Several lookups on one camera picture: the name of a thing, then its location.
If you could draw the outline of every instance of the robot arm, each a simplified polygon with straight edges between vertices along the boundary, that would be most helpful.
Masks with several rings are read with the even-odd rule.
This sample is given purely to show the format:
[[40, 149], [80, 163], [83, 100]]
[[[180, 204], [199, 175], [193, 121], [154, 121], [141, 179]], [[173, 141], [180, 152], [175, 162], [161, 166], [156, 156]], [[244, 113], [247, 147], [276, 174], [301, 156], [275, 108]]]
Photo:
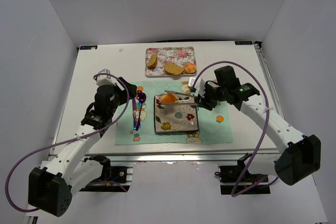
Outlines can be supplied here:
[[[127, 86], [130, 99], [134, 98], [137, 87], [121, 77], [119, 79]], [[104, 179], [105, 170], [110, 167], [108, 158], [96, 155], [76, 168], [88, 150], [100, 140], [104, 131], [86, 135], [110, 124], [117, 107], [127, 100], [126, 91], [115, 85], [109, 76], [99, 76], [96, 82], [99, 88], [94, 103], [87, 108], [75, 134], [79, 140], [68, 143], [52, 161], [41, 169], [34, 168], [29, 174], [28, 203], [57, 217], [68, 209], [73, 195], [92, 180], [99, 177]]]
[[[241, 85], [232, 67], [215, 70], [216, 81], [199, 81], [196, 102], [198, 106], [212, 110], [219, 101], [234, 105], [250, 117], [261, 129], [269, 110], [259, 91], [250, 83]], [[192, 87], [195, 78], [190, 78]], [[274, 142], [279, 153], [277, 160], [267, 154], [256, 155], [248, 168], [250, 174], [278, 176], [287, 185], [293, 185], [320, 168], [321, 142], [315, 136], [305, 136], [286, 122], [279, 114], [270, 110], [266, 134]], [[247, 164], [250, 154], [238, 161], [238, 172]]]

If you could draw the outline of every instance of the red flower print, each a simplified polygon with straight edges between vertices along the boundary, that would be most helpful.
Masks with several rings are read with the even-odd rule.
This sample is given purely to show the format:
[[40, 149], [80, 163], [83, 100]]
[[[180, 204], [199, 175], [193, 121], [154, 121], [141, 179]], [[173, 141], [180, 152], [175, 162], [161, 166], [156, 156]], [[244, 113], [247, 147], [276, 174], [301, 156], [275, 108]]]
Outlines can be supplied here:
[[195, 116], [193, 115], [193, 114], [188, 114], [187, 116], [187, 119], [188, 119], [188, 121], [190, 121], [192, 118], [194, 118]]

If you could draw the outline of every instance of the yellow flower print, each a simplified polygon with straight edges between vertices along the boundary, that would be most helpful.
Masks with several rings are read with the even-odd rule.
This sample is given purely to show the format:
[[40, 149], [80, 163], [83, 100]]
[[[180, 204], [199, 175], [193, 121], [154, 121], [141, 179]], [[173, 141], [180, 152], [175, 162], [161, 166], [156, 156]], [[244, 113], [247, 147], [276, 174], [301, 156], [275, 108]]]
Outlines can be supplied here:
[[163, 125], [161, 126], [161, 129], [166, 131], [166, 130], [170, 130], [171, 127], [172, 126], [170, 125], [170, 123], [163, 123]]

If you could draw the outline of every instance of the metallic purple utensil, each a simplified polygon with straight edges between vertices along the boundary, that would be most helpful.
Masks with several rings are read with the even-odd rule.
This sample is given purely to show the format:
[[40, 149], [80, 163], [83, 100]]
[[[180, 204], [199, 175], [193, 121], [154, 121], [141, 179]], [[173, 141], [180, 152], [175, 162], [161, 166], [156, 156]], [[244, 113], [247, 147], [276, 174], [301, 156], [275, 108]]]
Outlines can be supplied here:
[[139, 92], [139, 93], [138, 93], [138, 98], [139, 98], [139, 102], [141, 103], [141, 105], [140, 105], [140, 109], [139, 109], [139, 119], [138, 119], [138, 124], [136, 125], [137, 127], [135, 128], [136, 131], [138, 131], [139, 126], [140, 126], [140, 121], [141, 121], [141, 119], [140, 119], [141, 109], [142, 109], [142, 105], [143, 105], [143, 104], [145, 103], [145, 101], [146, 101], [147, 96], [146, 96], [145, 93], [143, 93], [143, 92]]

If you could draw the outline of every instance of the black label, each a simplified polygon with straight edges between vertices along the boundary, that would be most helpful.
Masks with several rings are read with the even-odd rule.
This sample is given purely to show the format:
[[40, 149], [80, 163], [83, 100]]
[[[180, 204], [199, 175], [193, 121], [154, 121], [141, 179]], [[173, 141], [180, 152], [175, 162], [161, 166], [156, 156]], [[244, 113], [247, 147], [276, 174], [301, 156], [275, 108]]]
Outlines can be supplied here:
[[91, 50], [91, 49], [97, 49], [98, 46], [80, 46], [79, 50]]
[[236, 45], [253, 45], [253, 42], [252, 41], [235, 41], [235, 44]]

